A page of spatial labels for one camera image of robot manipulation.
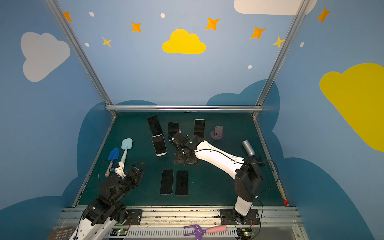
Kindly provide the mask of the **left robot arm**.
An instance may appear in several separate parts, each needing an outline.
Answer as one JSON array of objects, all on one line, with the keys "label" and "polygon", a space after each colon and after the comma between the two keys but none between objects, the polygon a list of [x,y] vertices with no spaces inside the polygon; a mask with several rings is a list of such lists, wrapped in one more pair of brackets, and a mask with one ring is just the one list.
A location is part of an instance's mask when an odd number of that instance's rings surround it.
[{"label": "left robot arm", "polygon": [[134,223],[126,205],[120,200],[138,187],[146,162],[130,165],[124,176],[110,174],[99,186],[99,195],[84,210],[71,240],[101,240],[116,225]]}]

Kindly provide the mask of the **small black phone stand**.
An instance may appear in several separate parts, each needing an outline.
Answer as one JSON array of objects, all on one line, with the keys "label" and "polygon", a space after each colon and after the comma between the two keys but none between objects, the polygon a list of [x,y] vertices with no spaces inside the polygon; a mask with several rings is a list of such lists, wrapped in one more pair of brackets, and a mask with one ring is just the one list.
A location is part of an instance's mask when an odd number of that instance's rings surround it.
[{"label": "small black phone stand", "polygon": [[184,154],[180,150],[175,151],[175,165],[197,165],[199,159],[196,157],[195,153],[186,153]]}]

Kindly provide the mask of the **white framed phone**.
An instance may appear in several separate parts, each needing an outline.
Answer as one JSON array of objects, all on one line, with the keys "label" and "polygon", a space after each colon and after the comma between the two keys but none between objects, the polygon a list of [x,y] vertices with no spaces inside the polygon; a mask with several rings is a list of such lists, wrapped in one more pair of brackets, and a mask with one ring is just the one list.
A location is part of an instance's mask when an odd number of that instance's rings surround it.
[{"label": "white framed phone", "polygon": [[167,147],[164,135],[156,135],[152,136],[152,143],[155,149],[155,153],[157,157],[161,157],[167,154]]}]

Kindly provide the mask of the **purple phone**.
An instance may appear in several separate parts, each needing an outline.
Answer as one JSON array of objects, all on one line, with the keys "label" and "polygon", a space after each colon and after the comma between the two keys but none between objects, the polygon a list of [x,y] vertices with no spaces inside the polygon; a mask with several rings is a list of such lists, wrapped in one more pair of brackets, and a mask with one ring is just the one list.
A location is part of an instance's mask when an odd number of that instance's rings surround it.
[{"label": "purple phone", "polygon": [[174,170],[166,169],[162,171],[160,186],[161,195],[171,195],[173,192]]}]

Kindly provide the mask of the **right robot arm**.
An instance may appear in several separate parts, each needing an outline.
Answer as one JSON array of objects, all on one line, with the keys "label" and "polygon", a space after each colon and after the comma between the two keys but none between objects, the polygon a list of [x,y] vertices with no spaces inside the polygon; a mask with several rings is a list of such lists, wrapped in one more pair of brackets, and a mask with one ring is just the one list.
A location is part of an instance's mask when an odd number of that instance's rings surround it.
[{"label": "right robot arm", "polygon": [[177,153],[183,159],[208,162],[232,177],[235,181],[237,200],[231,218],[238,224],[245,224],[253,202],[264,183],[261,162],[254,156],[244,159],[231,155],[203,138],[198,136],[189,138],[182,132],[177,132],[170,137],[170,142],[177,148]]}]

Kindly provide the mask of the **purple round phone stand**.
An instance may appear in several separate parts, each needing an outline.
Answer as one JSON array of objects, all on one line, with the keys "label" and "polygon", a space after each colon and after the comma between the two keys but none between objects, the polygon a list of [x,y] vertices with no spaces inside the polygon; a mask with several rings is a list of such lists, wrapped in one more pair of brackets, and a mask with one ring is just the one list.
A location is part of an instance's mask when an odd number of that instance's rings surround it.
[{"label": "purple round phone stand", "polygon": [[215,129],[211,132],[211,138],[220,140],[223,137],[223,129],[223,126],[215,126]]}]

